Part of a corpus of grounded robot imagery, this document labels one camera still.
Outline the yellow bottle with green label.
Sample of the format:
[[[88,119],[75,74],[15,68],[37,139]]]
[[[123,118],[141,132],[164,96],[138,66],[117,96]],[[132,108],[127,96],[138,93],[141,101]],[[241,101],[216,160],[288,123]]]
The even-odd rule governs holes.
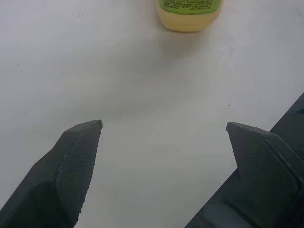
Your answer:
[[[225,0],[156,0],[161,23],[177,32],[199,32],[220,15]]]

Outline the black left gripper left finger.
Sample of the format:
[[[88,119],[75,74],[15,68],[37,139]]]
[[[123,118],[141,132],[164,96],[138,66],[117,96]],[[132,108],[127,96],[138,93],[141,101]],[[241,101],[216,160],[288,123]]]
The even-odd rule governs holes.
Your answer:
[[[77,124],[28,171],[0,209],[0,228],[74,228],[93,175],[103,123]]]

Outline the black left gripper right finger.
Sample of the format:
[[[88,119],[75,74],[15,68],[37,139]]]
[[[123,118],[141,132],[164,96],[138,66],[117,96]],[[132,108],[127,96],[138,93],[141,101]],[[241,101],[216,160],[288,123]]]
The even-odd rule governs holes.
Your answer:
[[[304,228],[304,162],[276,134],[229,122],[241,189],[228,201],[258,228]]]

